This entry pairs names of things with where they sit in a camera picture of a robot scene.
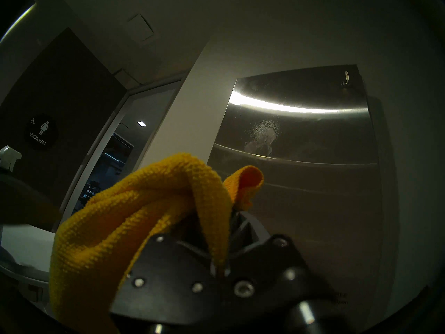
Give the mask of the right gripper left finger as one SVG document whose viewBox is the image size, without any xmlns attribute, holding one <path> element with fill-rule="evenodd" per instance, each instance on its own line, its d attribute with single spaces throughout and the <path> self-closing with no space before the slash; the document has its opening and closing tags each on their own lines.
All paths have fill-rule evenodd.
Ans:
<svg viewBox="0 0 445 334">
<path fill-rule="evenodd" d="M 215 314 L 221 309 L 211 261 L 168 234 L 151 237 L 130 267 L 111 314 Z"/>
</svg>

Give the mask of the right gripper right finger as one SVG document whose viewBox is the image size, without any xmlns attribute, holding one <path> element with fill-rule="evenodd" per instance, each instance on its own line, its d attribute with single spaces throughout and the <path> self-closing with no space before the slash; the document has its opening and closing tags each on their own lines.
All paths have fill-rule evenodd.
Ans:
<svg viewBox="0 0 445 334">
<path fill-rule="evenodd" d="M 227 310 L 328 307 L 329 286 L 314 274 L 290 237 L 270 235 L 247 212 L 232 212 L 224 279 Z"/>
</svg>

